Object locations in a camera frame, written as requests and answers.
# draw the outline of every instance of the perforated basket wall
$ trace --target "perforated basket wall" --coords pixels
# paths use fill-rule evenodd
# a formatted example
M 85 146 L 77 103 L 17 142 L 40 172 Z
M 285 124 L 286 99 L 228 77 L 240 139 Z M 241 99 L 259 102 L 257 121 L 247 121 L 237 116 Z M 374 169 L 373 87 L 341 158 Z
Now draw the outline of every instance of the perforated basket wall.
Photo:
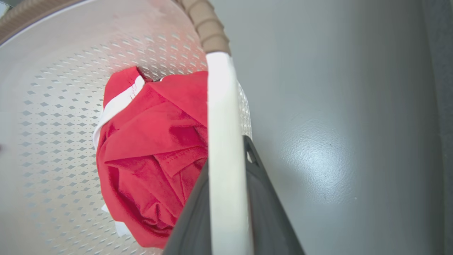
M 104 204 L 91 135 L 110 75 L 206 70 L 186 15 L 170 0 L 91 0 L 0 47 L 0 249 L 6 254 L 160 254 L 118 237 Z M 238 95 L 251 137 L 247 99 Z

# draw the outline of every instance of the clothing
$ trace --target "clothing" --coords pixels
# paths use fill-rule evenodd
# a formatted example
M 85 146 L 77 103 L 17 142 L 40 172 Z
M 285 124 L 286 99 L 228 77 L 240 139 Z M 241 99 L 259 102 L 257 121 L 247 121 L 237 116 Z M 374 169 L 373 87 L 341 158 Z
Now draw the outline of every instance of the clothing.
M 207 72 L 113 74 L 93 143 L 113 219 L 141 246 L 164 248 L 207 158 Z

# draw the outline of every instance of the basket handle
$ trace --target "basket handle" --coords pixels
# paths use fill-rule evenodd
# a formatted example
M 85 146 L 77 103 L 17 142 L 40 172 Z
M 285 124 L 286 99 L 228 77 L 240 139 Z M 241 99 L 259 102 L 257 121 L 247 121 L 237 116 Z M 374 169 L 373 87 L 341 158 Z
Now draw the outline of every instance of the basket handle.
M 229 39 L 223 31 L 223 25 L 208 0 L 174 0 L 186 12 L 200 37 L 200 43 L 206 54 L 225 52 L 231 56 Z

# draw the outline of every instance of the white plastic surface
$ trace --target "white plastic surface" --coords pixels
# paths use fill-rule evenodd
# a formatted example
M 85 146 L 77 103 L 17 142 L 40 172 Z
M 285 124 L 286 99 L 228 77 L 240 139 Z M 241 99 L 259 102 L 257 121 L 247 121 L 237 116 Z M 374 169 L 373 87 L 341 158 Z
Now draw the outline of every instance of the white plastic surface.
M 209 53 L 206 59 L 212 252 L 245 255 L 251 241 L 238 81 L 228 54 Z
M 112 73 L 207 69 L 186 15 L 170 0 L 85 1 L 1 45 L 0 60 L 0 254 L 160 254 L 102 211 L 92 132 Z

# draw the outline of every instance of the gray surface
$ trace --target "gray surface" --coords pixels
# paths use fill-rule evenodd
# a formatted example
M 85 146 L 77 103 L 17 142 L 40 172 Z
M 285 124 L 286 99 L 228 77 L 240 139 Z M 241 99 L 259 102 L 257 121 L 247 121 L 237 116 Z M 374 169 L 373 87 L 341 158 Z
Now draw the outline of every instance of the gray surface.
M 17 4 L 19 4 L 22 1 L 23 0 L 1 0 L 0 2 L 4 2 L 6 4 L 9 4 L 10 6 L 16 6 Z
M 443 252 L 421 1 L 212 0 L 254 142 L 308 255 Z
M 445 254 L 453 254 L 453 14 L 448 0 L 425 0 L 442 138 Z

